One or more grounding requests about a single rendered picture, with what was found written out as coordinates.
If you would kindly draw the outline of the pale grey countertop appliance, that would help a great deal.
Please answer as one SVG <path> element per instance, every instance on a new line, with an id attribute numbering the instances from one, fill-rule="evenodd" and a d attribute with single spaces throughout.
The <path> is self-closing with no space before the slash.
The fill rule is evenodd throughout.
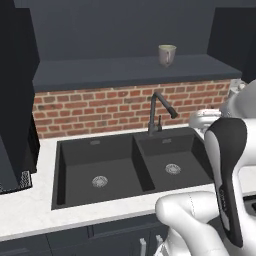
<path id="1" fill-rule="evenodd" d="M 246 83 L 241 79 L 232 79 L 229 88 L 228 97 L 232 97 L 235 94 L 238 94 L 244 87 Z"/>

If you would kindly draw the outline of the dark base cabinet door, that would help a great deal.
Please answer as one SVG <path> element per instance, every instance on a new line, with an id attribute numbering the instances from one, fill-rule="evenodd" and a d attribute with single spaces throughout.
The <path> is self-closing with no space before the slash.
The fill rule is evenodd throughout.
<path id="1" fill-rule="evenodd" d="M 53 256 L 87 256 L 92 235 L 90 227 L 79 227 L 48 233 L 47 239 Z"/>
<path id="2" fill-rule="evenodd" d="M 0 242 L 0 256 L 52 256 L 45 235 Z"/>
<path id="3" fill-rule="evenodd" d="M 157 250 L 156 235 L 164 240 L 168 230 L 155 214 L 94 224 L 90 228 L 92 256 L 140 256 L 140 238 L 147 243 L 146 256 L 153 256 Z"/>

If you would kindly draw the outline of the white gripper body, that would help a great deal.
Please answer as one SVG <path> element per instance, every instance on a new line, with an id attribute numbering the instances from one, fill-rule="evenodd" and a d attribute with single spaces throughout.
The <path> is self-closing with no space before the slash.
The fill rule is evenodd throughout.
<path id="1" fill-rule="evenodd" d="M 189 126 L 203 129 L 210 126 L 221 116 L 218 109 L 201 109 L 193 113 L 189 118 Z"/>

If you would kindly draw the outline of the black double sink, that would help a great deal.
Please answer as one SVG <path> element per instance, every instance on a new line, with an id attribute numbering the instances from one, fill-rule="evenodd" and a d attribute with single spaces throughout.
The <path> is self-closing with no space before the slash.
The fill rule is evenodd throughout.
<path id="1" fill-rule="evenodd" d="M 52 208 L 213 182 L 203 139 L 190 127 L 57 143 Z"/>

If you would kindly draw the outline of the pale grey-green mug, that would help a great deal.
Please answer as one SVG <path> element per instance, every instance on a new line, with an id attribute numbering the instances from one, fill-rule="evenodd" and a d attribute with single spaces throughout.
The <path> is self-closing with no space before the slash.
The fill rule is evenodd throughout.
<path id="1" fill-rule="evenodd" d="M 174 60 L 176 49 L 177 47 L 174 45 L 159 45 L 159 63 L 164 67 L 170 66 Z"/>

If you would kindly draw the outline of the dark wall cabinet door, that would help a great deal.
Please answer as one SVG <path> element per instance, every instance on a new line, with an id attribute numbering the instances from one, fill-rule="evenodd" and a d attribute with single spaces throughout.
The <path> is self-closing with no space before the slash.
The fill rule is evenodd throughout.
<path id="1" fill-rule="evenodd" d="M 207 54 L 256 79 L 256 6 L 215 9 Z"/>
<path id="2" fill-rule="evenodd" d="M 0 124 L 26 140 L 34 104 L 33 78 L 40 59 L 30 10 L 0 0 Z"/>

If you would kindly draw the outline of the dark open wall cabinet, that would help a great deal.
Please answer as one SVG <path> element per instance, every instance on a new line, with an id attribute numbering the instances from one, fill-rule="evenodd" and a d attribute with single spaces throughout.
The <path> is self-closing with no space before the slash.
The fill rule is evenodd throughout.
<path id="1" fill-rule="evenodd" d="M 256 0 L 14 0 L 30 10 L 37 92 L 241 77 L 207 54 L 215 9 Z M 177 47 L 159 63 L 159 45 Z"/>

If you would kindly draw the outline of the black countertop appliance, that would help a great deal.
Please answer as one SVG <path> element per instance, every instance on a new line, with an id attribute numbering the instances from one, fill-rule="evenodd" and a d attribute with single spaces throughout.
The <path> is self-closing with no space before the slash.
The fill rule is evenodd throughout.
<path id="1" fill-rule="evenodd" d="M 33 173 L 37 172 L 40 150 L 39 138 L 31 118 L 26 140 L 13 135 L 13 128 L 0 124 L 0 195 L 32 187 Z"/>

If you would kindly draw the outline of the black sink tap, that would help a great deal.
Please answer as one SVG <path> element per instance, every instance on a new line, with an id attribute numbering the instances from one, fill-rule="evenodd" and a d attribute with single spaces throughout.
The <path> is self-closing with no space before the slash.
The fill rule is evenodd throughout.
<path id="1" fill-rule="evenodd" d="M 151 105 L 150 105 L 150 119 L 148 123 L 148 135 L 152 136 L 155 131 L 161 131 L 161 125 L 156 126 L 154 124 L 155 117 L 155 108 L 156 108 L 156 100 L 159 100 L 165 109 L 169 112 L 172 119 L 175 119 L 178 116 L 176 110 L 165 100 L 163 95 L 159 92 L 155 92 L 151 97 Z"/>

